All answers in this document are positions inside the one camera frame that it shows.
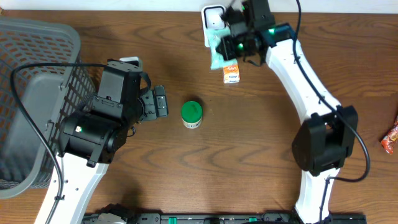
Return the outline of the small orange carton box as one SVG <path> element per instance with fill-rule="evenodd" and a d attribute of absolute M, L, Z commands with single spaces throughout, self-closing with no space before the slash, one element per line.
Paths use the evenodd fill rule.
<path fill-rule="evenodd" d="M 238 64 L 228 65 L 223 68 L 224 84 L 239 83 L 240 73 Z"/>

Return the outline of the green lid jar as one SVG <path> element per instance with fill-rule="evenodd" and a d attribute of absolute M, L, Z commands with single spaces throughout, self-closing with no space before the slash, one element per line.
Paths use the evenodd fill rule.
<path fill-rule="evenodd" d="M 196 101 L 188 101 L 182 106 L 181 118 L 186 128 L 198 128 L 203 119 L 203 108 Z"/>

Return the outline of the red brown chocolate bar wrapper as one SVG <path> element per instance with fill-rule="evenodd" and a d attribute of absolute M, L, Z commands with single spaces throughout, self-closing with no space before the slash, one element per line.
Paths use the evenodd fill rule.
<path fill-rule="evenodd" d="M 393 154 L 394 146 L 397 144 L 397 122 L 398 120 L 396 118 L 393 127 L 381 140 L 381 146 L 389 155 Z"/>

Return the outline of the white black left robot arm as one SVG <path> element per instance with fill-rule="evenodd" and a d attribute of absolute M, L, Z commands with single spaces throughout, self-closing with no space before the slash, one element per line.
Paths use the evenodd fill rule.
<path fill-rule="evenodd" d="M 62 120 L 57 162 L 63 190 L 58 197 L 53 174 L 36 223 L 80 223 L 128 132 L 136 123 L 168 115 L 164 86 L 152 86 L 142 67 L 138 57 L 108 60 L 91 109 L 78 109 Z"/>

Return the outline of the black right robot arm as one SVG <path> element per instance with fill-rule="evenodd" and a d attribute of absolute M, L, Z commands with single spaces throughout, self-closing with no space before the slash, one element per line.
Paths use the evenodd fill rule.
<path fill-rule="evenodd" d="M 302 171 L 300 194 L 290 220 L 333 223 L 328 203 L 334 181 L 352 154 L 358 114 L 324 87 L 305 58 L 298 40 L 300 27 L 277 24 L 267 1 L 244 1 L 226 8 L 220 19 L 228 28 L 211 50 L 222 61 L 260 57 L 278 77 L 297 111 L 300 128 L 292 153 Z"/>

